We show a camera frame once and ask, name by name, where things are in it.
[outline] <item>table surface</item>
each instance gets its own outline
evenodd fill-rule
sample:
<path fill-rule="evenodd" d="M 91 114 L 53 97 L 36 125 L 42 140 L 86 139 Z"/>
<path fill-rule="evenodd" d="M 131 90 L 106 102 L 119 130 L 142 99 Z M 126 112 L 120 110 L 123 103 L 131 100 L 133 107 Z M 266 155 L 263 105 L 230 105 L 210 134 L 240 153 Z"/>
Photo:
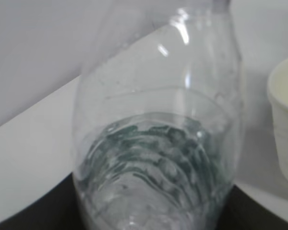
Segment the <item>table surface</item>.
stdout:
<path fill-rule="evenodd" d="M 248 121 L 236 182 L 288 221 L 288 182 L 278 167 L 266 96 L 270 71 L 288 57 L 288 0 L 236 1 L 233 13 L 247 75 Z M 72 80 L 0 127 L 0 221 L 38 200 L 71 172 L 77 82 Z"/>

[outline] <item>water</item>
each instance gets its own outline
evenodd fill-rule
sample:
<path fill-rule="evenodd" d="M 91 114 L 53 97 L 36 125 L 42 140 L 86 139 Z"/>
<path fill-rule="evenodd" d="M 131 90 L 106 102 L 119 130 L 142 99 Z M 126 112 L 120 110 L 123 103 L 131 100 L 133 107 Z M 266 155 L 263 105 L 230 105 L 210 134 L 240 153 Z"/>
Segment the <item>water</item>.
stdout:
<path fill-rule="evenodd" d="M 145 114 L 106 127 L 75 180 L 99 230 L 212 230 L 232 187 L 221 145 L 200 122 Z"/>

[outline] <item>black surface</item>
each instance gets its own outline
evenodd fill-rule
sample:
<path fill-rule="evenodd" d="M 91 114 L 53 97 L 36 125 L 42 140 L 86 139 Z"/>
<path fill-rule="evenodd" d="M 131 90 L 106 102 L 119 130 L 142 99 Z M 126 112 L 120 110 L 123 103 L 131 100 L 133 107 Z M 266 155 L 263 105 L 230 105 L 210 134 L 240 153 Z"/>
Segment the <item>black surface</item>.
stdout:
<path fill-rule="evenodd" d="M 217 230 L 288 230 L 288 223 L 234 187 Z M 0 224 L 0 230 L 84 230 L 72 176 L 43 198 Z"/>

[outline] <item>white wall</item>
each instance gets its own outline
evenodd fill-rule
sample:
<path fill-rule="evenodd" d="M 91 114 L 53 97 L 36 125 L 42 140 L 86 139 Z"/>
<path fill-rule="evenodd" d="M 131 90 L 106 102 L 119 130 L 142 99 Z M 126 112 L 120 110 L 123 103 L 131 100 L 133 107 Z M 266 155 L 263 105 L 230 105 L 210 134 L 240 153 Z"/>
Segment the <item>white wall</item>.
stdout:
<path fill-rule="evenodd" d="M 91 0 L 0 0 L 0 125 L 79 74 Z"/>

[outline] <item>white cup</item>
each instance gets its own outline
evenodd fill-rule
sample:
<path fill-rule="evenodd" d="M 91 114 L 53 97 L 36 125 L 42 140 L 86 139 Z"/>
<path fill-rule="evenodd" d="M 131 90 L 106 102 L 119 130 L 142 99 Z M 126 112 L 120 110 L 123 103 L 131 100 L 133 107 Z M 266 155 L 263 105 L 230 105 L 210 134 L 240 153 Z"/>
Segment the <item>white cup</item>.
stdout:
<path fill-rule="evenodd" d="M 278 161 L 288 179 L 288 59 L 280 63 L 269 77 L 268 97 L 273 111 Z"/>

